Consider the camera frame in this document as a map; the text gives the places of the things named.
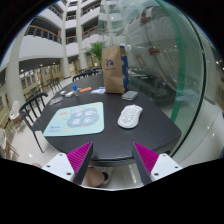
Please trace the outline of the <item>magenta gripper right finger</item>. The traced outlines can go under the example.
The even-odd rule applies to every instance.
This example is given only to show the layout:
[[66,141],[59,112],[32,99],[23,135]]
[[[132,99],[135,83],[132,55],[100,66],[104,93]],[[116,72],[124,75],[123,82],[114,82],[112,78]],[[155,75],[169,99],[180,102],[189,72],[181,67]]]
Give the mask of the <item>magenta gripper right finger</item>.
[[144,185],[148,185],[182,169],[166,153],[158,155],[136,142],[133,143],[132,154]]

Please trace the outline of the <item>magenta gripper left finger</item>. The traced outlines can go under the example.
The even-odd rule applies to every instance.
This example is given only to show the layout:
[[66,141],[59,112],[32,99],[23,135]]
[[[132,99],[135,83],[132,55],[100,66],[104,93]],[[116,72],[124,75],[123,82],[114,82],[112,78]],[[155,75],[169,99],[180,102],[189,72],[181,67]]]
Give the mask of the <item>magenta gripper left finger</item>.
[[58,153],[42,169],[80,185],[84,179],[92,153],[93,143],[89,142],[68,154]]

